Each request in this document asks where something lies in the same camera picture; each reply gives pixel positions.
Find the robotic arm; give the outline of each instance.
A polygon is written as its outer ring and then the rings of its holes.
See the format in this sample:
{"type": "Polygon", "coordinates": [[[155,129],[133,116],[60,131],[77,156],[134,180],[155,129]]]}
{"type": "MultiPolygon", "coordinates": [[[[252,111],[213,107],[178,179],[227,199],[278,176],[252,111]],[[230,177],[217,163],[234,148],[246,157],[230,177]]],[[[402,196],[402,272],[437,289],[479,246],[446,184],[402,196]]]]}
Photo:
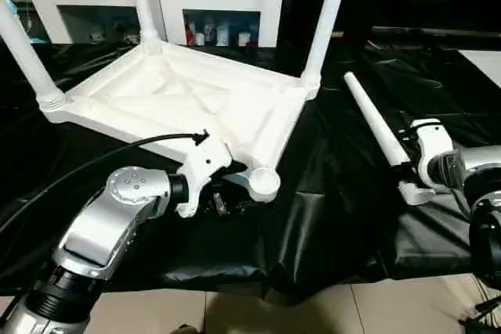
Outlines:
{"type": "Polygon", "coordinates": [[[410,129],[420,146],[416,166],[355,75],[348,72],[344,80],[408,205],[426,203],[436,192],[463,193],[471,212],[474,273],[488,286],[501,289],[501,146],[457,149],[440,120],[419,119],[413,121],[410,129]]]}
{"type": "Polygon", "coordinates": [[[141,167],[113,172],[56,247],[55,267],[21,298],[1,333],[83,333],[103,286],[134,242],[139,226],[161,217],[168,207],[181,217],[193,216],[202,188],[231,163],[226,146],[208,137],[177,174],[141,167]]]}
{"type": "Polygon", "coordinates": [[[438,192],[455,189],[470,207],[474,273],[501,289],[501,146],[454,149],[437,119],[415,120],[420,144],[420,179],[438,192]]]}

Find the white cylindrical leg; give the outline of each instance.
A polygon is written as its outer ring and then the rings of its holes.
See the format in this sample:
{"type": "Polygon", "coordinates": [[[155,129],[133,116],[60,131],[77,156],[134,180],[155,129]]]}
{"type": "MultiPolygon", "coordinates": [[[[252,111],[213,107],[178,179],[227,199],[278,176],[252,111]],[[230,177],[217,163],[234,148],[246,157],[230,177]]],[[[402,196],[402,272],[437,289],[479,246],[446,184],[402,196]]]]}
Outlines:
{"type": "Polygon", "coordinates": [[[366,91],[363,90],[359,80],[352,72],[344,75],[344,80],[350,88],[355,101],[359,105],[360,111],[366,118],[367,124],[374,133],[377,143],[383,150],[384,156],[391,166],[398,166],[399,164],[409,162],[409,156],[405,152],[400,142],[393,134],[393,131],[388,127],[380,112],[374,106],[373,101],[370,100],[366,91]]]}
{"type": "MultiPolygon", "coordinates": [[[[352,72],[348,72],[344,75],[344,80],[350,88],[355,101],[359,105],[359,108],[362,111],[362,114],[365,117],[371,131],[373,132],[377,143],[381,147],[381,150],[383,150],[388,163],[391,166],[398,166],[400,164],[410,162],[407,152],[395,137],[390,127],[388,127],[388,124],[384,121],[384,118],[374,106],[366,91],[363,90],[363,87],[355,75],[352,72]]],[[[398,183],[398,190],[400,191],[405,202],[409,205],[427,203],[434,197],[433,189],[419,188],[411,181],[400,181],[398,183]]]]}
{"type": "Polygon", "coordinates": [[[141,27],[141,40],[157,40],[158,33],[153,22],[150,3],[148,0],[135,0],[135,8],[138,13],[139,26],[141,27]]]}
{"type": "Polygon", "coordinates": [[[313,37],[308,61],[301,75],[304,86],[310,88],[308,99],[315,98],[319,91],[323,60],[326,57],[330,35],[336,22],[340,4],[341,0],[323,0],[322,12],[316,25],[315,37],[313,37]]]}
{"type": "Polygon", "coordinates": [[[6,0],[0,0],[0,35],[35,91],[40,108],[48,110],[62,106],[65,103],[64,93],[49,76],[21,22],[10,12],[6,0]]]}

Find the bottle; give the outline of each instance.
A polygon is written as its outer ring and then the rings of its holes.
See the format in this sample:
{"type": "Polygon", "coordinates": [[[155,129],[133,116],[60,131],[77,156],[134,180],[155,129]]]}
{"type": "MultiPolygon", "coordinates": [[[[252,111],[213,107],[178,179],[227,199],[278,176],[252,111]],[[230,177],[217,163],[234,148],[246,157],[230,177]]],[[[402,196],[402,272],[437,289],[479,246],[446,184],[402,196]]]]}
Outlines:
{"type": "Polygon", "coordinates": [[[214,19],[210,16],[205,18],[204,35],[206,46],[214,46],[216,44],[216,28],[214,25],[214,19]]]}

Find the black cable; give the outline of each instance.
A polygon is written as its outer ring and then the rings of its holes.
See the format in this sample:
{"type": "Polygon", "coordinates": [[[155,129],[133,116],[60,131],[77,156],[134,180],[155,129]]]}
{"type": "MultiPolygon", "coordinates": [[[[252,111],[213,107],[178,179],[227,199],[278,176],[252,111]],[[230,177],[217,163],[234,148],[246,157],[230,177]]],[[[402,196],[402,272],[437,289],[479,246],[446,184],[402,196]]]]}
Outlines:
{"type": "MultiPolygon", "coordinates": [[[[74,170],[66,173],[63,175],[61,178],[55,180],[53,183],[49,184],[47,187],[42,189],[38,194],[35,196],[31,197],[20,209],[18,209],[17,212],[15,212],[7,221],[5,221],[2,226],[0,227],[0,235],[3,231],[5,231],[19,216],[21,216],[23,213],[25,213],[35,202],[37,202],[41,197],[43,197],[47,192],[49,192],[51,189],[54,189],[57,185],[61,184],[63,181],[66,181],[68,178],[74,176],[75,174],[83,171],[85,168],[92,166],[93,164],[103,162],[104,160],[107,160],[111,158],[112,156],[116,156],[119,153],[122,153],[126,150],[129,150],[131,148],[135,148],[137,146],[145,145],[145,144],[150,144],[151,142],[158,142],[158,141],[163,141],[163,140],[172,140],[172,139],[177,139],[177,138],[191,138],[196,145],[200,144],[204,139],[208,137],[207,131],[205,131],[204,134],[198,135],[198,134],[190,134],[190,133],[178,133],[178,134],[173,134],[173,135],[160,135],[160,136],[155,136],[155,137],[150,137],[150,138],[144,138],[143,140],[139,140],[136,142],[133,142],[128,145],[124,145],[118,149],[112,150],[111,152],[108,152],[106,154],[103,154],[102,156],[99,156],[93,160],[88,161],[85,164],[82,164],[80,167],[75,168],[74,170]]],[[[2,264],[6,261],[8,254],[4,255],[2,258],[2,264]]],[[[26,292],[26,289],[23,288],[20,293],[14,297],[14,299],[10,302],[9,306],[4,310],[2,313],[2,316],[0,317],[0,328],[5,324],[7,321],[7,318],[10,316],[12,313],[13,309],[15,306],[19,303],[21,297],[24,295],[23,292],[26,292]]]]}
{"type": "Polygon", "coordinates": [[[82,164],[80,167],[75,168],[74,170],[66,173],[63,175],[61,178],[57,179],[53,183],[49,184],[47,187],[42,189],[39,193],[37,193],[35,196],[33,196],[29,201],[27,201],[20,209],[18,209],[17,212],[15,212],[7,221],[5,221],[2,226],[0,226],[0,235],[3,231],[5,231],[21,214],[23,214],[25,211],[27,211],[31,205],[33,205],[35,202],[37,202],[41,197],[45,196],[45,194],[56,187],[57,185],[61,184],[63,181],[67,180],[68,178],[72,177],[73,175],[79,173],[80,171],[83,171],[87,167],[92,166],[93,164],[96,164],[98,162],[102,162],[104,160],[107,160],[111,158],[112,156],[115,156],[119,153],[124,152],[125,150],[135,148],[137,146],[145,145],[145,144],[150,144],[151,142],[157,142],[157,141],[163,141],[163,140],[172,140],[172,139],[177,139],[177,138],[191,138],[195,143],[200,143],[202,142],[208,134],[206,133],[205,135],[198,135],[198,134],[190,134],[190,133],[177,133],[173,135],[161,135],[161,136],[155,136],[155,137],[150,137],[150,138],[145,138],[143,140],[139,140],[136,142],[133,142],[131,144],[122,146],[121,148],[112,150],[111,152],[108,152],[102,156],[99,156],[95,158],[94,160],[90,160],[85,164],[82,164]]]}

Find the silver robotic arm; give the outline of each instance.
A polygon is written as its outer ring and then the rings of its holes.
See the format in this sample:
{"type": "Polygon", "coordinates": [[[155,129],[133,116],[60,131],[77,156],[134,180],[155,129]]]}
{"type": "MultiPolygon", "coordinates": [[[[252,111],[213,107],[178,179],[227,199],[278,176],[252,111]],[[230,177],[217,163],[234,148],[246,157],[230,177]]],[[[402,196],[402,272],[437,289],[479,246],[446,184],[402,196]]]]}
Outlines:
{"type": "Polygon", "coordinates": [[[83,333],[104,284],[134,242],[139,226],[161,217],[168,207],[182,217],[193,216],[202,188],[231,163],[226,146],[208,137],[177,174],[141,167],[113,172],[56,247],[55,267],[22,297],[1,333],[83,333]]]}

